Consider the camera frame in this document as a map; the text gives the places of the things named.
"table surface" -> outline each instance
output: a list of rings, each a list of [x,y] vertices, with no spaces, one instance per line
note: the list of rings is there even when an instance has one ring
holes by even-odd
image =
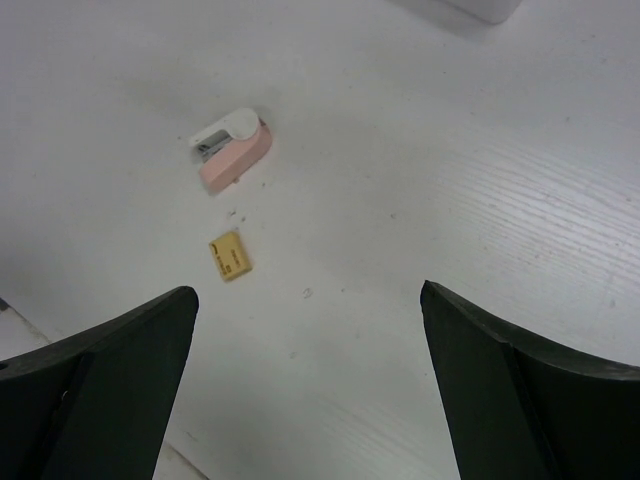
[[[168,431],[212,479],[458,477],[424,279],[640,364],[640,4],[0,6],[0,296],[49,338],[177,285],[201,308]],[[186,139],[275,137],[212,196]],[[208,242],[239,229],[224,284]]]

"pink and white object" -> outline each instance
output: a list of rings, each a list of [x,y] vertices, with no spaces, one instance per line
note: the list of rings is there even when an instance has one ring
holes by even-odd
[[[200,177],[214,192],[237,180],[271,148],[267,125],[250,108],[240,108],[189,139],[205,162]]]

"yellow rectangular object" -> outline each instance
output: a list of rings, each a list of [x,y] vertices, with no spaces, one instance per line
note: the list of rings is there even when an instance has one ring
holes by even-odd
[[[213,258],[225,282],[251,271],[251,262],[238,232],[227,232],[209,244]]]

